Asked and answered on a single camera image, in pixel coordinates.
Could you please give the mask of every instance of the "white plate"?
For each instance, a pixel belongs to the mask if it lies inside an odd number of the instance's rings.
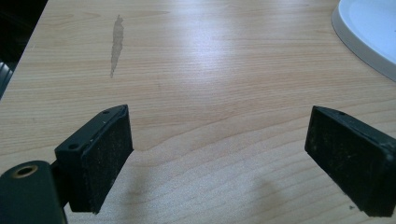
[[[358,57],[396,81],[396,0],[341,0],[332,26]]]

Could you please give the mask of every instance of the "white circular object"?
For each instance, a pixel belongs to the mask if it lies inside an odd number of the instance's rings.
[[[332,26],[358,57],[396,81],[396,1],[341,0]]]

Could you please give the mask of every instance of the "scratch on table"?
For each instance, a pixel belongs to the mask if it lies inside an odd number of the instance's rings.
[[[117,62],[119,61],[119,57],[121,55],[122,50],[122,39],[123,39],[123,19],[120,15],[117,17],[116,22],[114,23],[113,29],[113,49],[111,50],[111,72],[110,76],[113,77],[114,70],[116,70]]]

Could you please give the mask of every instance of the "wood grain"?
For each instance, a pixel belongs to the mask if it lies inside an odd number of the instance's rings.
[[[396,84],[340,41],[337,4],[49,0],[0,103],[0,169],[54,161],[96,113],[128,104],[135,152],[101,212],[66,206],[70,223],[394,223],[360,212],[304,152],[312,105],[396,137]]]

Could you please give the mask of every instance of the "black object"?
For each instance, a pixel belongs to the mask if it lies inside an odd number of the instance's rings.
[[[127,105],[109,108],[56,149],[57,161],[29,161],[0,177],[0,223],[66,223],[63,207],[98,213],[133,151]]]
[[[314,106],[306,152],[370,217],[396,204],[396,140],[351,116]]]

